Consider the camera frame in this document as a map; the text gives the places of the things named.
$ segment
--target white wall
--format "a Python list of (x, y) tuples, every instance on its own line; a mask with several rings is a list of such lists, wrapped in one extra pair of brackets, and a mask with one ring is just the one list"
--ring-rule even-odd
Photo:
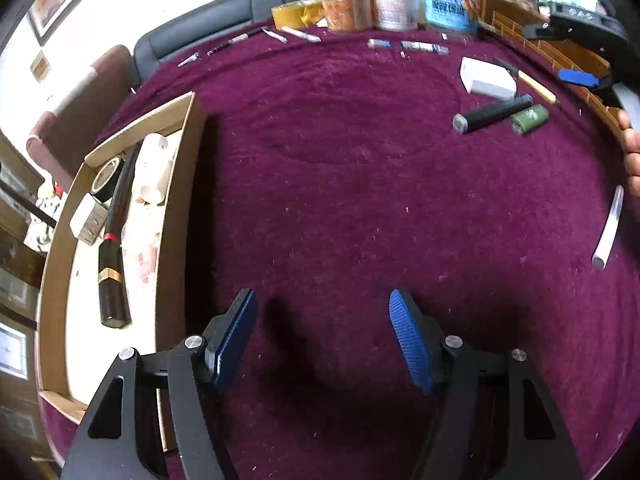
[(26, 139), (47, 109), (82, 71), (116, 44), (133, 52), (140, 36), (212, 0), (82, 0), (42, 48), (51, 64), (44, 83), (30, 71), (40, 51), (24, 18), (0, 55), (0, 129), (25, 156)]

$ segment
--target blue gripper pad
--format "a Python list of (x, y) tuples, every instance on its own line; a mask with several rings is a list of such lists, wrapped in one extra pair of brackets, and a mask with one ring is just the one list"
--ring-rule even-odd
[(420, 333), (422, 316), (411, 296), (397, 289), (391, 293), (389, 317), (396, 331), (404, 361), (414, 384), (428, 395), (433, 390), (434, 380), (431, 375), (431, 351)]
[(560, 69), (558, 70), (558, 79), (564, 83), (571, 83), (572, 85), (584, 86), (586, 88), (596, 88), (596, 86), (598, 86), (598, 78), (596, 78), (596, 76), (587, 72), (580, 72), (579, 70)]
[(243, 298), (241, 294), (242, 291), (224, 315), (224, 317), (232, 317), (233, 319), (229, 322), (222, 342), (215, 352), (213, 384), (220, 393), (231, 384), (236, 376), (242, 354), (244, 354), (244, 349), (258, 317), (258, 302), (255, 299), (255, 293), (251, 290)]

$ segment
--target yellow handle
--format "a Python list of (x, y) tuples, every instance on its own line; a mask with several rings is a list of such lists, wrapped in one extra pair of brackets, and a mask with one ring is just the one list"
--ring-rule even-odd
[(543, 87), (539, 82), (525, 74), (522, 70), (518, 72), (518, 77), (538, 92), (543, 99), (549, 101), (551, 104), (556, 104), (556, 96), (551, 90)]

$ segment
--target human hand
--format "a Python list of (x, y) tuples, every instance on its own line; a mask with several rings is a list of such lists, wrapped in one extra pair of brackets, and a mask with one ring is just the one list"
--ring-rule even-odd
[(625, 167), (629, 174), (629, 191), (640, 196), (640, 132), (631, 128), (631, 120), (624, 110), (618, 113), (622, 132), (622, 149), (625, 152)]

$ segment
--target black leather sofa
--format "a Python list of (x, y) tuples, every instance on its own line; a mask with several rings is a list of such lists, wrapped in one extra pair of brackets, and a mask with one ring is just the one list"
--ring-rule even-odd
[(142, 84), (174, 54), (271, 18), (271, 7), (297, 0), (215, 0), (146, 33), (133, 51), (134, 72)]

